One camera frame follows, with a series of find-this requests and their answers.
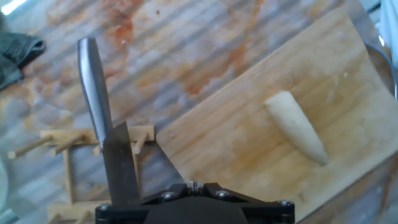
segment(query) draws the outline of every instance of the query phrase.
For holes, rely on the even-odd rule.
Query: cutting board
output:
[[[263,101],[290,91],[330,162],[296,150]],[[301,220],[398,148],[398,105],[350,19],[337,9],[157,135],[185,180],[264,201],[289,199]]]

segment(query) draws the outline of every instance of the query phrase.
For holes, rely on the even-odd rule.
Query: screw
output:
[[[175,192],[164,192],[162,193],[162,197],[163,198],[170,198],[173,197],[175,195]]]
[[[291,206],[291,205],[294,205],[293,202],[288,201],[288,200],[278,200],[277,202],[278,202],[279,204],[281,204],[282,206]]]
[[[100,205],[98,207],[101,210],[107,210],[109,207],[111,207],[111,204],[110,203],[104,203],[104,204],[102,204],[102,205]]]
[[[229,193],[226,190],[217,190],[216,195],[219,197],[227,197]]]

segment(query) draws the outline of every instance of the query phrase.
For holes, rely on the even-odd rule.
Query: metal knife handle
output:
[[[104,71],[94,38],[78,41],[78,60],[81,87],[97,140],[102,145],[113,126]]]

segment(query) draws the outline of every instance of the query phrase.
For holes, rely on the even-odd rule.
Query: knife blade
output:
[[[113,128],[100,53],[94,38],[78,41],[81,87],[103,156],[113,205],[126,206],[139,198],[126,123]]]

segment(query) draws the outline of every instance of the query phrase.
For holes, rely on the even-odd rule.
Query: orange stain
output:
[[[103,4],[105,4],[105,8],[109,11],[109,15],[111,17],[109,19],[119,19],[119,22],[115,24],[115,27],[110,28],[106,34],[110,39],[112,39],[118,49],[124,49],[127,44],[132,43],[134,40],[134,24],[132,20],[143,3],[143,0],[103,1]],[[130,13],[130,15],[126,15],[119,9],[120,6],[134,7],[134,10]]]
[[[240,76],[249,64],[245,61],[247,42],[244,40],[237,48],[230,50],[226,57],[219,57],[210,64],[206,65],[203,70],[195,74],[195,71],[187,69],[184,66],[183,85],[185,91],[190,95],[198,95],[202,88],[210,83],[213,78],[219,78],[228,71],[230,66],[233,67],[233,77]]]
[[[248,26],[246,27],[245,31],[250,31],[254,27],[254,25],[257,22],[257,16],[261,12],[261,6],[263,4],[264,4],[264,0],[256,0],[256,2],[254,3],[253,13],[250,16],[250,19],[249,19],[249,22],[248,22]]]
[[[307,15],[312,19],[318,18],[330,6],[327,0],[317,1],[308,11]]]

